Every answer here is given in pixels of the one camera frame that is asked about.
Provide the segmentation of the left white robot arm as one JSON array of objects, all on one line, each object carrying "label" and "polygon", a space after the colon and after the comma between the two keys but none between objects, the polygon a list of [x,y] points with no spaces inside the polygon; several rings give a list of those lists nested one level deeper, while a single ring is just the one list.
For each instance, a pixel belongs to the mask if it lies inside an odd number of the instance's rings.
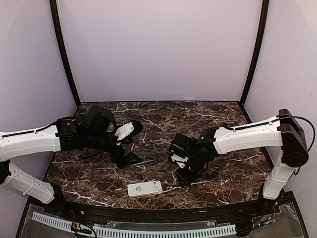
[{"label": "left white robot arm", "polygon": [[141,162],[133,152],[125,153],[124,144],[142,132],[137,120],[118,125],[114,114],[106,108],[94,106],[80,119],[65,117],[30,130],[0,134],[0,183],[31,196],[50,207],[59,216],[66,216],[70,206],[58,185],[43,182],[19,169],[12,158],[42,152],[93,149],[108,152],[110,159],[123,169]]}]

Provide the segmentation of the white remote control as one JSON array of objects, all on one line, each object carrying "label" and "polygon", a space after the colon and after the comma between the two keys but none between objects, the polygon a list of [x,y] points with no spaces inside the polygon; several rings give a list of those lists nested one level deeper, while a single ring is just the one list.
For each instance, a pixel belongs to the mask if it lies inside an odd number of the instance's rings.
[{"label": "white remote control", "polygon": [[163,189],[161,182],[159,180],[156,180],[129,184],[127,186],[127,192],[129,197],[141,197],[161,194],[163,192]]}]

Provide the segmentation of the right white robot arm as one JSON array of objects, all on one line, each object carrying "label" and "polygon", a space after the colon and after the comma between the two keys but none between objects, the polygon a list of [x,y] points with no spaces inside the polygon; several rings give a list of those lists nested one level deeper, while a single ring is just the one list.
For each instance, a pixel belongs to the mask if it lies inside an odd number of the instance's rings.
[{"label": "right white robot arm", "polygon": [[272,200],[309,159],[312,146],[307,145],[304,130],[298,123],[301,119],[289,110],[281,109],[277,116],[259,122],[205,129],[197,139],[176,134],[169,147],[169,159],[179,166],[176,170],[179,185],[191,185],[202,174],[205,165],[219,155],[279,147],[277,164],[263,185],[262,197],[253,203],[257,215],[265,214],[272,207]]}]

